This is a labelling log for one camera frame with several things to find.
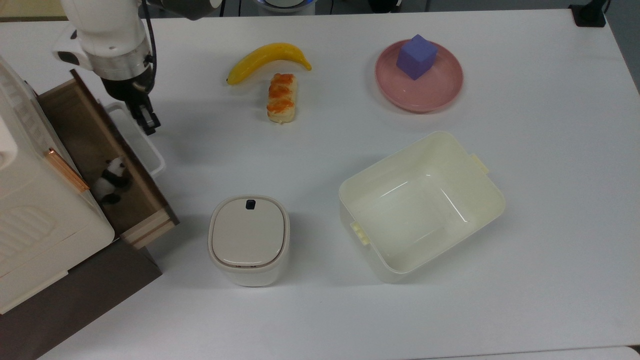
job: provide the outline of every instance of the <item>panda toy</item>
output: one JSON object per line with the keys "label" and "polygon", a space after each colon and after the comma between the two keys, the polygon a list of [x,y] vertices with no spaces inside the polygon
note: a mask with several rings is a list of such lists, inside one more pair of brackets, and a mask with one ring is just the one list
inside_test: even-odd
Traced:
{"label": "panda toy", "polygon": [[126,169],[122,157],[107,160],[107,164],[107,168],[93,184],[92,193],[101,204],[112,205],[120,202],[120,196],[114,192],[117,188],[127,186],[129,178],[122,176]]}

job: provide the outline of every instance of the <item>foam cube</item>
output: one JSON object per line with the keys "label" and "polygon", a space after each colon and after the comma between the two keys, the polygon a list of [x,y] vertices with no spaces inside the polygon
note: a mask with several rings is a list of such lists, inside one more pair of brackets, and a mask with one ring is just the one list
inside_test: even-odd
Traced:
{"label": "foam cube", "polygon": [[407,41],[401,48],[396,66],[410,78],[417,80],[433,66],[438,48],[420,35]]}

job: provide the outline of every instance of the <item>black stand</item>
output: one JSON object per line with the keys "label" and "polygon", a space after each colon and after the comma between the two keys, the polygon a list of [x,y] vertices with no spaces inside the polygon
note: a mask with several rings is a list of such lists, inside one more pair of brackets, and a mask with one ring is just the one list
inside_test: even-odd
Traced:
{"label": "black stand", "polygon": [[602,6],[607,0],[592,0],[587,5],[569,5],[573,12],[573,21],[581,28],[604,28],[607,21]]}

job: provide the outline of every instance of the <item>white canister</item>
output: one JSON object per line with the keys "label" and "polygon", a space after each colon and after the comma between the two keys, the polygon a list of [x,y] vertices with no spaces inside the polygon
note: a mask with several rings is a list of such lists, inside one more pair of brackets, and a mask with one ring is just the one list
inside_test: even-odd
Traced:
{"label": "white canister", "polygon": [[218,205],[209,225],[209,255],[242,286],[275,282],[289,259],[289,216],[276,200],[231,197]]}

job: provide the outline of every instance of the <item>banana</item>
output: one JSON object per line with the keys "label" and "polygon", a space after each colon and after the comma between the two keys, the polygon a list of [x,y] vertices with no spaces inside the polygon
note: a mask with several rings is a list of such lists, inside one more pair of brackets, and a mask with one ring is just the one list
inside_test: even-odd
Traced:
{"label": "banana", "polygon": [[311,70],[311,64],[305,59],[302,50],[295,45],[285,42],[275,42],[257,48],[249,55],[240,60],[227,78],[227,84],[238,84],[259,67],[274,60],[291,60],[304,65],[307,70]]}

